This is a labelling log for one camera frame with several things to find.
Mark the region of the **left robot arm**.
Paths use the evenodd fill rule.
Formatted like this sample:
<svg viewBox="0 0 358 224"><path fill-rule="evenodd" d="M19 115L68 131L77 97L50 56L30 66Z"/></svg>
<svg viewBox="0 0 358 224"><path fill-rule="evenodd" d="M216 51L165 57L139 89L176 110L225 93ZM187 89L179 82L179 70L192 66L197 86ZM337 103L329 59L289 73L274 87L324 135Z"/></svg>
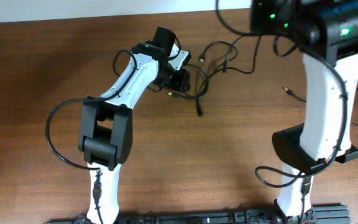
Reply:
<svg viewBox="0 0 358 224"><path fill-rule="evenodd" d="M85 223L116 223L117 189L121 166L133 142L133 109L151 83L170 85L190 60L176 45L170 29L158 27L152 40L130 50L127 67L99 99L83 103L78 148L91 179L90 205Z"/></svg>

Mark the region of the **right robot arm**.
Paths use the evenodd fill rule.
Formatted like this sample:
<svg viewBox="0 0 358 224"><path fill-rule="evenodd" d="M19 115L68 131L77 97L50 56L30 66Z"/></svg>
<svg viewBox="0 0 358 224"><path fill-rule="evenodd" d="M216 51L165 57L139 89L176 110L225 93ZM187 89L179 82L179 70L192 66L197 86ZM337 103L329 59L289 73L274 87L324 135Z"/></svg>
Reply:
<svg viewBox="0 0 358 224"><path fill-rule="evenodd" d="M277 131L273 148L283 163L280 193L270 212L249 210L258 223L349 223L347 208L312 206L313 179L334 162L358 158L350 140L358 84L358 1L253 1L253 32L286 37L303 56L305 122Z"/></svg>

